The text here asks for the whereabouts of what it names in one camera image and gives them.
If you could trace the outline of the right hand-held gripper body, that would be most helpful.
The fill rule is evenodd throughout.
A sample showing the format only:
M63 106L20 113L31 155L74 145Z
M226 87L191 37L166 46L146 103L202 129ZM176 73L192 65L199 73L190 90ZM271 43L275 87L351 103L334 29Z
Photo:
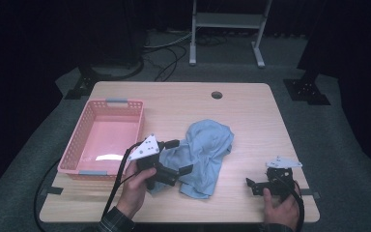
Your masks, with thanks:
M293 179L292 165L296 162L277 157L266 163L271 188L265 188L265 202L272 203L276 196L280 203L301 203L299 184Z

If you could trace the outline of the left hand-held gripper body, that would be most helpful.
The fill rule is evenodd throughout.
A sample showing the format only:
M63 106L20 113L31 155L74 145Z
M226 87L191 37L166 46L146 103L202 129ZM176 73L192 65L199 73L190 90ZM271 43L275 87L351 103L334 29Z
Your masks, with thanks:
M151 134L145 140L137 143L128 155L129 161L136 161L137 170L142 171L149 168L155 168L157 173L146 180L147 189L153 190L157 183L174 186L177 182L177 171L165 167L160 161L159 156L164 148L164 141L157 141L157 138Z

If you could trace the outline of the light blue garment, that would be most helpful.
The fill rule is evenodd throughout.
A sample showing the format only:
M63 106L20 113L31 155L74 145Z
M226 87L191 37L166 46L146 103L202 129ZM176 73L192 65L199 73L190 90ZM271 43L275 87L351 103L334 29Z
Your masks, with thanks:
M193 123L176 148L161 153L159 161L179 170L193 165L192 171L179 178L180 192L195 199L214 194L222 161L232 150L234 134L228 126L213 120Z

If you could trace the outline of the pink plastic basket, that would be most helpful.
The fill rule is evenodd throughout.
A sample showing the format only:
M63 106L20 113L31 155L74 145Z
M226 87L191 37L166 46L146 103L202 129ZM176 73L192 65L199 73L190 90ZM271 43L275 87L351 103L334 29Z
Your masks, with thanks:
M141 138L143 102L88 100L58 164L59 173L75 180L112 180L127 148Z

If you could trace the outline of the person's right hand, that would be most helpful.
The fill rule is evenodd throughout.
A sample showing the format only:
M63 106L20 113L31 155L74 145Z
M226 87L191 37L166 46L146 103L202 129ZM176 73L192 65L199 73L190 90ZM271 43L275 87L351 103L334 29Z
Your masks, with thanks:
M293 195L288 196L282 203L274 206L271 192L264 188L264 224L279 223L289 226L296 232L300 219L300 208Z

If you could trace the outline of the person's left hand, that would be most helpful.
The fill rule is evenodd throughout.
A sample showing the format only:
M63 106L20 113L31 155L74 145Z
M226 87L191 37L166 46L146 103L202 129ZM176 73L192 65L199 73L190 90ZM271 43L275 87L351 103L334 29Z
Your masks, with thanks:
M122 194L116 208L127 218L133 219L141 209L147 189L146 180L157 173L155 168L138 171L136 161L132 161L126 170L126 181L124 182Z

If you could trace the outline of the black stand base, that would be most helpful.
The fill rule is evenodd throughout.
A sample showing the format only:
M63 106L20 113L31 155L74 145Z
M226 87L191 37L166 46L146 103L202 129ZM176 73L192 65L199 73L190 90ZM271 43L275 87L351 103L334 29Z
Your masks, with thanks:
M65 100L79 100L82 96L89 96L97 82L110 77L110 74L98 73L90 66L79 66L78 70L80 77L75 86L66 94Z
M284 79L289 96L295 102L307 102L309 105L330 105L328 98L316 85L319 75L316 69L308 69L299 79Z

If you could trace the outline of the white metal stand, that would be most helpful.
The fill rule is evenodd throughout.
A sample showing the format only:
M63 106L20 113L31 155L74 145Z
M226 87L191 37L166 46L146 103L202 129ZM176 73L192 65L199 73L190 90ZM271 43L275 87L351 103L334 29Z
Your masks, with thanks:
M189 44L188 63L191 66L197 64L196 35L200 28L231 28L257 30L257 37L251 43L257 66L263 69L266 64L260 51L260 43L267 24L272 0L266 0L265 9L261 14L223 14L223 13L199 13L197 0L193 0L191 15L191 39Z

